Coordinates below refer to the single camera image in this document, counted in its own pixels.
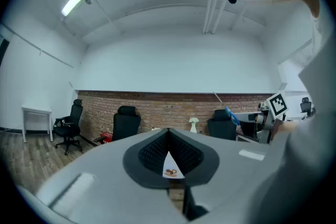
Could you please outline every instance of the desk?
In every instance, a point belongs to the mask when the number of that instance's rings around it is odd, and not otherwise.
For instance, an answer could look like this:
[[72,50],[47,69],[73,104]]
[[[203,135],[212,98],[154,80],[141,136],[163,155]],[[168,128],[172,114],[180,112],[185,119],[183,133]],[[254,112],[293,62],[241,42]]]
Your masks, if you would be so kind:
[[245,136],[241,128],[236,131],[236,141],[239,141],[239,139],[244,140],[244,142],[258,143],[254,138]]
[[301,121],[303,118],[307,117],[307,113],[296,113],[296,114],[291,114],[289,116],[286,116],[285,121]]
[[48,134],[50,135],[50,140],[53,141],[53,128],[51,123],[51,110],[50,109],[37,109],[29,106],[22,106],[22,137],[23,142],[26,143],[26,129],[25,129],[25,112],[35,115],[46,115],[47,124],[49,126]]

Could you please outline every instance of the brick wall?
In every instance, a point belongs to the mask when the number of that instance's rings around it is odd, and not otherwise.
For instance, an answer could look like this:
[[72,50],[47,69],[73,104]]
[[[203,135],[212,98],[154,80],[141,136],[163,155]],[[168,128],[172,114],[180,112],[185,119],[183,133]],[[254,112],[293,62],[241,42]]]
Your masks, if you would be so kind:
[[198,133],[208,134],[207,120],[216,109],[228,106],[233,112],[256,111],[258,104],[269,94],[219,94],[221,105],[214,94],[140,93],[80,91],[83,113],[80,120],[81,134],[93,140],[102,132],[113,130],[113,115],[122,105],[133,105],[141,116],[139,132],[152,127],[176,127],[190,130],[190,117],[197,117]]

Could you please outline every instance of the blue object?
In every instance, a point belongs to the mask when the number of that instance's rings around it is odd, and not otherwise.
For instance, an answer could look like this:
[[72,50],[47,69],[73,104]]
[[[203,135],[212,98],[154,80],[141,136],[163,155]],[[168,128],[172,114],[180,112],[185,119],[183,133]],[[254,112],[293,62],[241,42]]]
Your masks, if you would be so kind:
[[225,110],[227,114],[231,117],[232,122],[237,126],[240,125],[239,120],[237,119],[236,115],[227,106],[225,107]]

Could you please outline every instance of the white wall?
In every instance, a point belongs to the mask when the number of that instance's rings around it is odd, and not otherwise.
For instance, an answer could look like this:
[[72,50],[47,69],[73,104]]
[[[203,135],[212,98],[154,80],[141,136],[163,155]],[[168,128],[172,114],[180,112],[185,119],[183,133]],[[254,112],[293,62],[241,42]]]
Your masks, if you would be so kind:
[[287,83],[285,91],[307,91],[305,85],[299,78],[303,67],[288,59],[279,65],[282,80]]
[[0,24],[0,36],[10,41],[13,37],[13,33],[11,33],[6,27]]
[[[0,67],[0,126],[21,129],[23,104],[52,109],[52,120],[69,115],[74,97],[69,82],[85,45],[68,32],[43,0],[13,0],[1,24],[0,29],[14,34]],[[45,121],[30,115],[26,128],[46,130]]]
[[300,104],[302,103],[302,98],[304,97],[308,97],[309,101],[312,101],[310,95],[308,94],[285,96],[286,103],[289,109],[288,112],[286,113],[287,116],[297,116],[298,114],[301,113]]
[[282,63],[312,38],[312,18],[308,7],[299,3],[289,16],[267,29],[262,44],[271,61]]
[[235,33],[182,26],[125,34],[91,45],[75,89],[100,91],[276,92],[261,44]]

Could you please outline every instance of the red object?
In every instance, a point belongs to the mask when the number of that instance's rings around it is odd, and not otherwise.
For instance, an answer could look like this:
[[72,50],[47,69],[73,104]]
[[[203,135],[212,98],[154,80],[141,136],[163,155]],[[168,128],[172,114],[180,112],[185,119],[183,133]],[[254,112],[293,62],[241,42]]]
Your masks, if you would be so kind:
[[106,137],[106,138],[103,140],[104,143],[110,143],[110,142],[112,142],[113,134],[108,133],[108,132],[104,132],[104,133],[101,133],[100,136],[101,136],[101,137]]

